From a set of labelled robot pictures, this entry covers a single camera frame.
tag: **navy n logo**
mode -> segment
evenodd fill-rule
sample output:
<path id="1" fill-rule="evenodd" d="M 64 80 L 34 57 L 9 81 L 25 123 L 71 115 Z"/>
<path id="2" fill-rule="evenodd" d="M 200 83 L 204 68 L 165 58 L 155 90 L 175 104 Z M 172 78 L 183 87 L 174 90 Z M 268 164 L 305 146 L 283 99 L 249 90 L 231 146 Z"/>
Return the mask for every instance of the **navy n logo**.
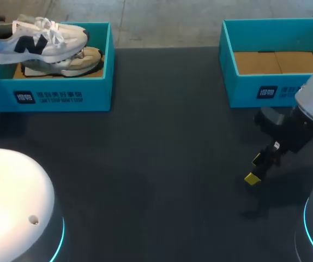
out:
<path id="1" fill-rule="evenodd" d="M 40 36 L 37 45 L 35 45 L 33 37 L 20 37 L 19 41 L 16 44 L 15 52 L 24 53 L 27 49 L 29 53 L 34 53 L 41 55 L 45 46 L 47 45 L 47 40 L 43 35 Z"/>

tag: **blue shoe box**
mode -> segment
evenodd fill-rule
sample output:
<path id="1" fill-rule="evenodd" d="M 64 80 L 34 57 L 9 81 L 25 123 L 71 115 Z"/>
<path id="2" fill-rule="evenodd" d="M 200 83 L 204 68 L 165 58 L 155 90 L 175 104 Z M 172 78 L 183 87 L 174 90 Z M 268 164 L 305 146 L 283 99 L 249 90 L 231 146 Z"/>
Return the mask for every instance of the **blue shoe box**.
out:
<path id="1" fill-rule="evenodd" d="M 0 112 L 109 111 L 115 50 L 110 23 L 73 23 L 90 33 L 88 46 L 104 56 L 101 78 L 13 79 L 16 65 L 0 65 Z"/>
<path id="2" fill-rule="evenodd" d="M 312 74 L 240 75 L 234 52 L 313 53 L 313 19 L 224 20 L 219 59 L 230 107 L 295 106 L 294 93 Z"/>

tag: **shoelace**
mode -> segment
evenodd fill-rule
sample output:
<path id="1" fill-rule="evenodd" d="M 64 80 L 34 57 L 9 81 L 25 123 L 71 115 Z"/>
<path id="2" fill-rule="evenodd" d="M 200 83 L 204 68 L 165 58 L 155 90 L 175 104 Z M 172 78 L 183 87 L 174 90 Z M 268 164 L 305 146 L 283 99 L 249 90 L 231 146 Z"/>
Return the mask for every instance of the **shoelace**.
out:
<path id="1" fill-rule="evenodd" d="M 48 38 L 55 47 L 61 48 L 63 46 L 64 38 L 54 21 L 50 21 L 43 17 L 37 17 L 35 25 L 47 33 Z"/>

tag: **concrete floor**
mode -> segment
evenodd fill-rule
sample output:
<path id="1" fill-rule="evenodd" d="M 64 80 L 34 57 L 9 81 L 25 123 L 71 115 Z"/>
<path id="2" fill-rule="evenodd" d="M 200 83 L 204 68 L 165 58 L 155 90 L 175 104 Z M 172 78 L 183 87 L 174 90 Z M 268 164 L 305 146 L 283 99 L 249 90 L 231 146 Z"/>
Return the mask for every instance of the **concrete floor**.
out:
<path id="1" fill-rule="evenodd" d="M 208 46 L 223 19 L 313 17 L 313 0 L 0 0 L 0 14 L 109 21 L 116 47 Z"/>

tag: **shoe box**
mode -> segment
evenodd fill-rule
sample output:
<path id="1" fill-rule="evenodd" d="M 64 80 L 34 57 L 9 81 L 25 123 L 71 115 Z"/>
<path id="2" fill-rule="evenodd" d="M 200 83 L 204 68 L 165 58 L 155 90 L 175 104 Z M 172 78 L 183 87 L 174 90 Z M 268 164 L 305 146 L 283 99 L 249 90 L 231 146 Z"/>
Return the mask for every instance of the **shoe box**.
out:
<path id="1" fill-rule="evenodd" d="M 26 78 L 19 64 L 0 65 L 0 112 L 110 110 L 115 61 L 111 25 L 74 24 L 89 32 L 88 46 L 103 52 L 103 67 L 79 78 Z"/>
<path id="2" fill-rule="evenodd" d="M 219 60 L 230 107 L 295 106 L 313 74 L 313 19 L 224 20 Z"/>

